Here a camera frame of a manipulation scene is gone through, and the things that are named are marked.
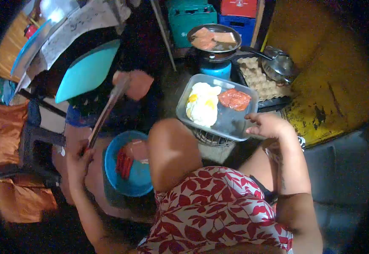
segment woman's arm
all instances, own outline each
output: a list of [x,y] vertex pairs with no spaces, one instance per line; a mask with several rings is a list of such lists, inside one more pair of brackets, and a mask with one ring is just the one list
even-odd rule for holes
[[247,133],[279,141],[283,160],[278,170],[276,219],[293,232],[293,252],[322,253],[307,164],[295,130],[288,121],[273,114],[249,114],[245,118],[257,123]]
[[[83,144],[86,145],[87,140],[81,142],[81,150]],[[93,154],[93,150],[88,150],[80,157],[78,153],[68,152],[66,160],[70,194],[76,205],[86,236],[94,246],[96,253],[127,253],[133,248],[129,243],[118,241],[109,235],[100,216],[86,195],[84,179]]]

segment blue bowl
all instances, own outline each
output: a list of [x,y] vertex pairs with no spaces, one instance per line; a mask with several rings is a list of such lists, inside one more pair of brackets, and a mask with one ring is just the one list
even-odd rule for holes
[[151,182],[149,165],[134,160],[128,180],[123,180],[116,172],[118,151],[133,139],[147,140],[148,136],[135,130],[129,130],[116,136],[107,147],[104,167],[108,181],[116,191],[129,197],[141,197],[154,188]]

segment red leaf print fabric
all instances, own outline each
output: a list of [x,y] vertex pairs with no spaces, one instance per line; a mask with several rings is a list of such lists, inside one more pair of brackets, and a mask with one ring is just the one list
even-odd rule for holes
[[155,224],[138,253],[200,253],[238,243],[292,248],[293,234],[275,222],[258,185],[235,170],[196,170],[155,198]]

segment metal rack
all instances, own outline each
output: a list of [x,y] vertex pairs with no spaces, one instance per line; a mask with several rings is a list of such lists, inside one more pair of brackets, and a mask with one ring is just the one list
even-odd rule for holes
[[192,126],[187,126],[193,132],[195,137],[199,140],[203,145],[208,145],[212,147],[228,147],[235,143],[233,140],[229,140],[212,133],[209,133],[205,130],[197,129]]

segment egg carton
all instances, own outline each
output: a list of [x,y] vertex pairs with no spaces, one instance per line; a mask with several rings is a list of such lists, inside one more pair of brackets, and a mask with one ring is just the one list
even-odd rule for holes
[[279,87],[275,81],[269,80],[265,73],[262,73],[257,57],[239,58],[237,62],[240,64],[240,70],[247,85],[258,92],[260,102],[292,95],[289,86]]

